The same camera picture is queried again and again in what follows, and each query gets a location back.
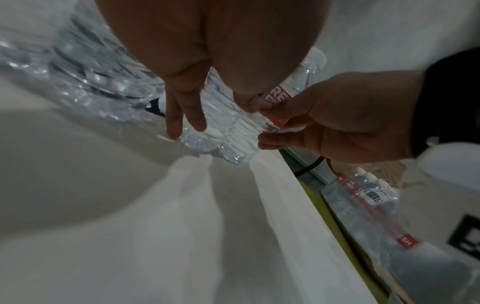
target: plastic bottle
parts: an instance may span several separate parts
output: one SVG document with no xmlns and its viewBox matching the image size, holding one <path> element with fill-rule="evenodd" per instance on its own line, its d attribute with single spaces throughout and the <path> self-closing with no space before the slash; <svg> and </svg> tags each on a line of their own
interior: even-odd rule
<svg viewBox="0 0 480 304">
<path fill-rule="evenodd" d="M 4 0 L 0 9 L 0 62 L 39 78 L 73 0 Z"/>
<path fill-rule="evenodd" d="M 197 132 L 184 118 L 180 140 L 197 153 L 207 154 L 219 147 L 243 113 L 215 69 L 208 74 L 200 100 L 207 128 Z"/>
<path fill-rule="evenodd" d="M 94 0 L 77 2 L 57 35 L 48 69 L 64 102 L 120 121 L 134 119 L 162 83 L 127 52 Z"/>
<path fill-rule="evenodd" d="M 314 83 L 315 75 L 327 63 L 322 51 L 312 48 L 304 61 L 280 85 L 262 99 L 276 104 L 289 99 Z M 278 132 L 286 121 L 271 121 L 260 113 L 245 113 L 233 126 L 219 149 L 230 163 L 242 165 L 248 163 L 259 151 L 258 135 L 262 132 Z"/>
</svg>

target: clear plastic bottle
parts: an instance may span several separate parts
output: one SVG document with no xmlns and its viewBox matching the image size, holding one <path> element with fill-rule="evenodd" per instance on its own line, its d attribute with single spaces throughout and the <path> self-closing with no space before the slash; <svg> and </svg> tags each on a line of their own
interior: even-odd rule
<svg viewBox="0 0 480 304">
<path fill-rule="evenodd" d="M 264 101 L 276 104 L 289 99 L 312 85 L 315 74 L 327 63 L 322 51 L 312 48 L 298 68 L 280 85 L 263 94 Z M 233 126 L 219 149 L 230 163 L 248 163 L 259 151 L 258 135 L 262 132 L 278 132 L 286 121 L 271 121 L 260 113 L 245 113 Z"/>
<path fill-rule="evenodd" d="M 4 0 L 0 9 L 0 62 L 39 78 L 73 0 Z"/>
<path fill-rule="evenodd" d="M 56 37 L 48 69 L 64 102 L 120 121 L 135 118 L 162 83 L 128 53 L 94 0 L 77 2 Z"/>
<path fill-rule="evenodd" d="M 234 103 L 232 91 L 223 83 L 215 69 L 211 69 L 206 79 L 200 100 L 207 128 L 204 132 L 197 132 L 184 119 L 180 140 L 197 153 L 207 154 L 225 140 L 242 111 Z"/>
</svg>

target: bottle label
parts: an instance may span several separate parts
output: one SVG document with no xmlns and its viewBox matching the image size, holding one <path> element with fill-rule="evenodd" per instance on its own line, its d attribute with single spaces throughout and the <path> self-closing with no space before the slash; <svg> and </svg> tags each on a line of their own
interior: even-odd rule
<svg viewBox="0 0 480 304">
<path fill-rule="evenodd" d="M 265 94 L 259 94 L 259 97 L 269 103 L 271 103 L 273 106 L 277 105 L 283 100 L 288 100 L 291 97 L 289 93 L 287 93 L 281 86 L 276 86 L 273 90 L 271 90 L 269 93 Z M 287 119 L 282 119 L 282 120 L 271 120 L 273 124 L 279 128 L 283 127 L 287 123 Z"/>
<path fill-rule="evenodd" d="M 396 222 L 394 222 L 388 214 L 381 208 L 374 208 L 375 205 L 381 204 L 387 201 L 388 198 L 392 198 L 381 189 L 364 190 L 355 181 L 351 180 L 348 176 L 341 175 L 336 179 L 349 194 L 363 207 L 365 212 L 370 217 L 380 224 L 385 231 L 391 235 L 397 242 L 406 249 L 412 249 L 417 246 L 419 242 L 413 238 L 410 234 L 401 229 Z"/>
</svg>

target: person's right hand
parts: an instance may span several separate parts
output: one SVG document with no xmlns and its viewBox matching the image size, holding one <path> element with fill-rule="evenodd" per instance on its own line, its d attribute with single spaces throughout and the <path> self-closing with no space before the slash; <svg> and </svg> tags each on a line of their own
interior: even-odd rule
<svg viewBox="0 0 480 304">
<path fill-rule="evenodd" d="M 313 85 L 271 110 L 299 132 L 263 133 L 263 150 L 301 147 L 330 159 L 370 163 L 411 157 L 410 131 L 421 72 L 346 73 Z"/>
<path fill-rule="evenodd" d="M 214 66 L 245 111 L 315 43 L 332 0 L 95 0 L 136 58 L 165 81 L 166 124 L 182 134 L 184 115 L 207 127 L 200 90 Z"/>
</svg>

